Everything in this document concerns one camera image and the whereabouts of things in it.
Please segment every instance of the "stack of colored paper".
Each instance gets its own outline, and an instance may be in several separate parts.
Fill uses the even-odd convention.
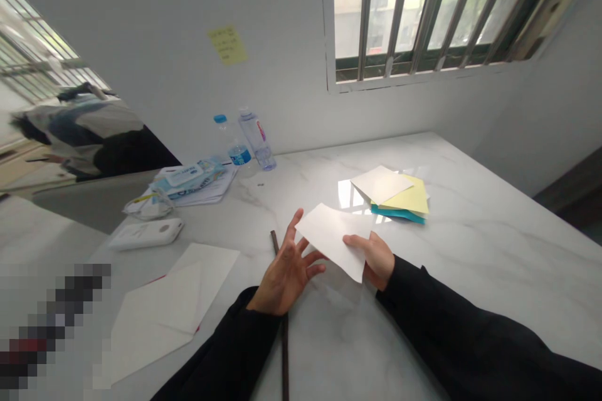
[[[428,196],[421,179],[379,166],[351,179],[351,183],[370,198],[372,213],[425,223]]]

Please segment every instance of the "white wall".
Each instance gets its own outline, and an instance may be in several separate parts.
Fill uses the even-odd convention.
[[[602,0],[579,0],[474,157],[535,195],[602,146]]]
[[[0,145],[18,133],[13,127],[8,125],[10,113],[30,106],[31,104],[27,100],[12,91],[0,79]]]
[[[330,95],[322,0],[30,0],[181,159],[215,114],[256,111],[276,153],[433,130],[470,153],[526,71]],[[234,24],[249,60],[206,36]]]

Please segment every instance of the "window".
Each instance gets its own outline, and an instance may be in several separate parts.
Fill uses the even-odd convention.
[[[26,0],[0,0],[0,10],[5,9],[16,13],[19,24],[15,29],[0,15],[0,76],[11,89],[33,104],[56,96],[63,86],[86,81],[109,89]],[[60,62],[62,71],[53,70],[49,56]]]
[[[324,0],[329,89],[528,59],[569,2]]]

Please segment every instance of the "table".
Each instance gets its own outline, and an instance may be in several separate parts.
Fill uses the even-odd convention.
[[[186,226],[172,245],[122,253],[103,246],[94,254],[91,262],[112,263],[112,288],[86,315],[70,352],[82,347],[78,341],[101,315],[114,320],[127,291],[165,274],[190,242],[241,251],[194,340],[115,384],[106,399],[152,397],[212,334],[239,292],[260,282],[273,259],[270,231],[282,239],[297,207],[309,211],[323,202],[370,214],[349,179],[381,164],[424,179],[431,195],[425,226],[374,216],[374,230],[395,254],[426,266],[477,306],[532,328],[553,351],[602,368],[602,248],[439,136],[422,133],[276,160],[272,172],[237,178],[220,204],[178,209]],[[105,320],[105,333],[111,326]],[[292,400],[446,398],[374,290],[331,262],[290,312],[289,354]],[[280,384],[277,345],[254,399],[280,399]]]

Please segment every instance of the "white case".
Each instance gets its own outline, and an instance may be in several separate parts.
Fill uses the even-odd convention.
[[[165,246],[176,239],[184,221],[180,218],[162,219],[125,226],[108,244],[114,251],[138,247]]]

